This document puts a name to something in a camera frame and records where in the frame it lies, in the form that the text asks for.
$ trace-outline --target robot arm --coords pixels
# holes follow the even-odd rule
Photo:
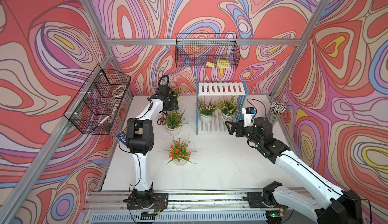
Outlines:
[[[167,78],[167,84],[161,85],[162,79]],[[154,95],[147,98],[148,105],[136,118],[129,118],[127,121],[126,147],[132,153],[135,162],[136,185],[129,196],[128,202],[150,206],[154,202],[154,190],[149,175],[148,152],[154,146],[154,130],[152,120],[162,112],[173,110],[177,101],[171,100],[173,91],[168,86],[169,78],[162,76],[158,82],[158,90]]]
[[[248,126],[243,121],[225,124],[229,134],[236,132],[236,137],[246,137],[251,148],[257,149],[265,158],[293,176],[315,198],[308,198],[283,187],[279,182],[273,182],[263,188],[263,204],[289,206],[316,223],[362,223],[361,203],[356,201],[360,199],[359,195],[352,190],[343,191],[300,160],[287,145],[273,137],[272,124],[267,118],[255,118],[253,124]]]

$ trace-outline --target mounting plate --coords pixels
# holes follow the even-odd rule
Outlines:
[[[261,193],[262,192],[247,192],[246,193],[246,196],[248,198],[250,198],[248,200],[250,208],[268,208],[268,206],[265,206],[261,202]],[[281,207],[281,206],[280,206],[280,204],[276,204],[274,207],[276,208],[276,207]]]
[[[168,203],[168,193],[154,193],[154,202],[149,208],[143,208],[141,205],[136,204],[134,201],[128,201],[128,210],[159,210],[166,209]]]

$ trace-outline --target aluminum rail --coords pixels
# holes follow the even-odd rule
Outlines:
[[[206,41],[206,39],[178,39],[178,41]],[[228,41],[211,39],[209,41]],[[236,39],[237,45],[299,45],[300,39]],[[175,39],[107,39],[109,46],[116,45],[175,45]]]
[[[94,29],[97,33],[97,36],[100,39],[102,46],[105,49],[105,52],[107,54],[113,55],[112,48],[109,46],[109,44],[106,40],[106,34],[104,32],[104,29],[101,26],[100,20],[98,19],[95,10],[94,10],[92,1],[91,0],[80,0],[80,1],[81,1],[81,4],[83,5],[83,7],[85,8],[85,12],[86,12],[87,16],[89,17],[90,22],[91,22],[92,26],[94,27]],[[123,70],[121,69],[121,66],[118,63],[117,58],[115,56],[113,58],[114,58],[114,60],[112,61],[113,68],[117,71],[122,72]]]
[[[104,59],[100,63],[101,68],[106,68],[109,65],[112,59],[111,57],[111,55],[107,55],[104,57]],[[82,92],[86,92],[89,89],[95,77],[98,75],[99,70],[100,68],[97,66],[94,71],[96,73],[93,73],[90,76],[89,80],[85,83],[83,89],[76,96],[73,104],[69,107],[69,112],[73,112],[75,110],[77,105],[82,100],[82,97],[84,96]],[[41,173],[46,168],[58,146],[61,144],[71,125],[71,122],[68,121],[64,116],[62,116],[60,123],[51,133],[50,137],[47,139],[42,149],[40,149],[35,159],[29,165],[22,178],[19,180],[15,188],[13,188],[12,192],[5,200],[3,206],[0,208],[0,224],[12,223],[15,215],[19,211],[20,207],[22,207],[28,194],[39,179]]]
[[[296,63],[298,56],[302,53],[303,47],[306,45],[308,38],[313,32],[313,29],[319,22],[319,19],[321,18],[323,12],[327,8],[327,5],[329,4],[330,0],[319,0],[317,7],[313,11],[313,14],[311,15],[311,18],[308,20],[307,25],[302,33],[301,36],[301,42],[298,45],[298,47],[294,48],[293,52],[291,52],[291,55],[284,66],[283,70],[280,72],[280,75],[277,77],[277,80],[272,87],[272,90],[270,92],[270,95],[274,96],[278,93],[278,91],[283,86],[286,78],[288,78],[288,75],[291,71],[291,68]]]

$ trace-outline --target potted plant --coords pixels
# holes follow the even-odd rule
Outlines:
[[[179,138],[178,141],[172,140],[172,142],[173,143],[170,146],[170,149],[166,149],[166,151],[169,152],[169,154],[168,154],[169,162],[168,163],[174,162],[178,166],[183,166],[187,162],[191,162],[190,161],[191,151],[187,150],[190,141],[188,141],[187,139],[181,140]]]
[[[198,109],[200,121],[204,124],[210,123],[214,117],[214,112],[217,110],[217,108],[218,108],[218,105],[212,104],[211,100],[207,105],[202,99],[198,99],[197,109]]]
[[[172,94],[172,97],[171,97],[171,102],[174,103],[174,105],[170,108],[173,108],[174,110],[178,110],[179,109],[179,105],[178,105],[178,97],[183,93],[183,89],[181,90],[178,90],[177,88],[175,88],[173,90],[173,94]]]
[[[224,121],[232,121],[234,115],[239,111],[237,101],[234,101],[234,96],[230,99],[224,99],[218,103],[218,107],[221,110],[221,115]]]
[[[171,136],[179,136],[182,127],[182,118],[185,111],[170,111],[166,117],[167,133]]]

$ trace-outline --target white shelf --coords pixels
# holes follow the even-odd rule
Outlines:
[[[226,125],[224,124],[222,115],[217,111],[216,116],[208,124],[203,124],[198,119],[198,134],[199,135],[218,135],[218,134],[229,134]]]
[[[242,82],[199,82],[198,96],[245,95]]]

